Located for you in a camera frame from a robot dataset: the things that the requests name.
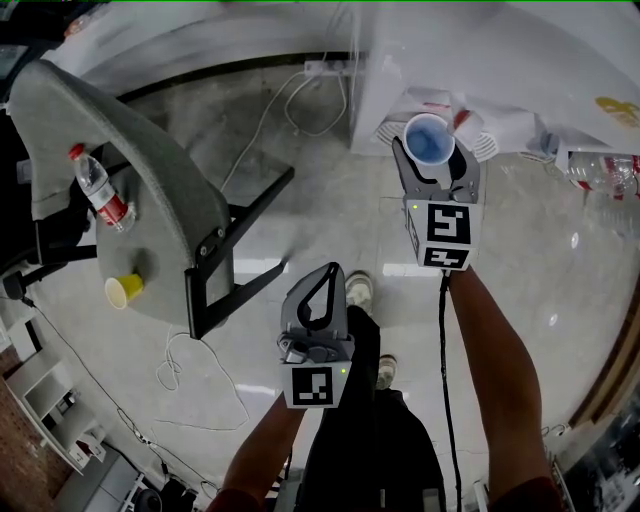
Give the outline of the white power strip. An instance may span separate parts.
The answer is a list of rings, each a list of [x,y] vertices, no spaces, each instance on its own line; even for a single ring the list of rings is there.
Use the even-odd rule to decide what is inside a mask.
[[[303,73],[306,77],[349,77],[354,65],[346,60],[306,60]]]

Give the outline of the person's right shoe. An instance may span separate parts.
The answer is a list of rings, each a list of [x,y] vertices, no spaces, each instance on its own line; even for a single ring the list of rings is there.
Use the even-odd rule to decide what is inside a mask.
[[[376,391],[389,389],[397,372],[397,360],[391,354],[383,354],[379,358]]]

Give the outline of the grey folding chair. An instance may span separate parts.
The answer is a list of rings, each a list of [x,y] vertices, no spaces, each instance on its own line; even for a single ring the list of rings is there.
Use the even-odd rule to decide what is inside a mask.
[[[99,222],[97,259],[103,278],[141,277],[144,288],[132,301],[134,311],[185,327],[199,339],[283,272],[276,265],[238,285],[233,249],[292,180],[292,171],[249,206],[231,205],[164,130],[45,60],[18,74],[9,113],[31,159],[36,220],[68,206],[74,145],[91,150],[110,144],[125,159],[113,182],[134,205],[135,222],[124,233]]]

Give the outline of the yellow paper cup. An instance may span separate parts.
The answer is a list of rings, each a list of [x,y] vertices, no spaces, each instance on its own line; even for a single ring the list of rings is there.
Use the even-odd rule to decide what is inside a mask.
[[[136,273],[109,277],[104,284],[104,291],[109,303],[118,310],[126,309],[143,290],[144,282]]]

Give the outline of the white cubby shelf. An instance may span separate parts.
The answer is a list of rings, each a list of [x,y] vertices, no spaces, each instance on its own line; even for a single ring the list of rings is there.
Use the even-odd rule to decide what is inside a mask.
[[[25,320],[9,323],[0,313],[0,352],[10,347],[21,364],[3,382],[41,443],[78,473],[91,462],[102,463],[105,431],[80,396],[67,361],[52,347],[35,348]]]

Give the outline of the small water bottle red label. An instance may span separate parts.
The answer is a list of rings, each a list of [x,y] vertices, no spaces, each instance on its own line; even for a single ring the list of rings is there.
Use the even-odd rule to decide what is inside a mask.
[[[134,206],[117,192],[102,164],[83,144],[74,145],[68,156],[73,162],[76,181],[97,214],[118,232],[130,230],[136,220]]]

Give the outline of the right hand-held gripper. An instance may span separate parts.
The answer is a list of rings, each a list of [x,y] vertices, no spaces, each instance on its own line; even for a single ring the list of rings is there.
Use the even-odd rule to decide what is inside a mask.
[[[405,227],[417,265],[464,271],[478,254],[483,206],[479,202],[480,163],[461,142],[447,161],[451,184],[444,190],[423,178],[399,137],[391,149],[405,192]]]

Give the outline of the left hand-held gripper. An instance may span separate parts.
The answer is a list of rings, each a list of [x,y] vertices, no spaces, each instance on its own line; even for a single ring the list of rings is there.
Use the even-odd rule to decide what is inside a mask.
[[[311,318],[309,301],[326,290],[324,314]],[[348,336],[344,272],[330,262],[301,278],[282,304],[281,326],[329,332],[333,337],[283,333],[278,340],[282,352],[282,389],[291,409],[337,408],[352,366],[355,342]]]

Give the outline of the person's black trousers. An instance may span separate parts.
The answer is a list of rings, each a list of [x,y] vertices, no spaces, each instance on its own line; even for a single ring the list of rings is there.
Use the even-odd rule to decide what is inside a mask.
[[[350,306],[355,339],[340,404],[325,410],[296,499],[296,512],[445,512],[441,468],[422,422],[401,391],[376,387],[380,328]]]

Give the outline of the white water dispenser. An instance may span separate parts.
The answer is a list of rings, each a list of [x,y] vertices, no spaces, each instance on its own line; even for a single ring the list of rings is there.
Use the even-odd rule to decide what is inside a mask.
[[[366,7],[351,148],[389,118],[477,113],[504,153],[540,131],[571,150],[640,155],[640,6],[383,2]]]

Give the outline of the brown wooden door frame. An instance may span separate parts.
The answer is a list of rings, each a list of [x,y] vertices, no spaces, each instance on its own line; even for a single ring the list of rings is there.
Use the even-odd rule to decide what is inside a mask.
[[[640,276],[618,336],[595,381],[569,419],[572,429],[597,424],[620,408],[640,379]]]

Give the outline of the person's right forearm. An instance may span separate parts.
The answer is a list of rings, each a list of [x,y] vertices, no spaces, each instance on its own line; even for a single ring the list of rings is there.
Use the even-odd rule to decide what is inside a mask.
[[[551,476],[539,380],[525,344],[473,269],[453,273],[449,291],[481,413],[495,502],[521,484]]]

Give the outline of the person's left forearm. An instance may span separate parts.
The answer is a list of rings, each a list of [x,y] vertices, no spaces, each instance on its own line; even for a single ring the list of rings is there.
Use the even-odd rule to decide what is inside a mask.
[[[222,490],[243,492],[262,504],[292,451],[304,414],[304,409],[290,409],[281,393],[236,452]]]

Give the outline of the person's left shoe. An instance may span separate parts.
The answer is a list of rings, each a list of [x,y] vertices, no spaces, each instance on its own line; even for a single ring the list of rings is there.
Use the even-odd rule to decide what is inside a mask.
[[[348,306],[359,307],[367,315],[372,315],[374,286],[366,272],[357,270],[346,278],[345,295]]]

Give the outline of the person's shoe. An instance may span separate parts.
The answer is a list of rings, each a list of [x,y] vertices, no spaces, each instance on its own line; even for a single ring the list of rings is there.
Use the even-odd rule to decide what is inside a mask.
[[[348,306],[359,307],[367,315],[372,315],[374,286],[366,272],[357,270],[346,278],[345,295]]]
[[[376,391],[389,389],[397,372],[397,360],[391,354],[383,354],[379,358]]]

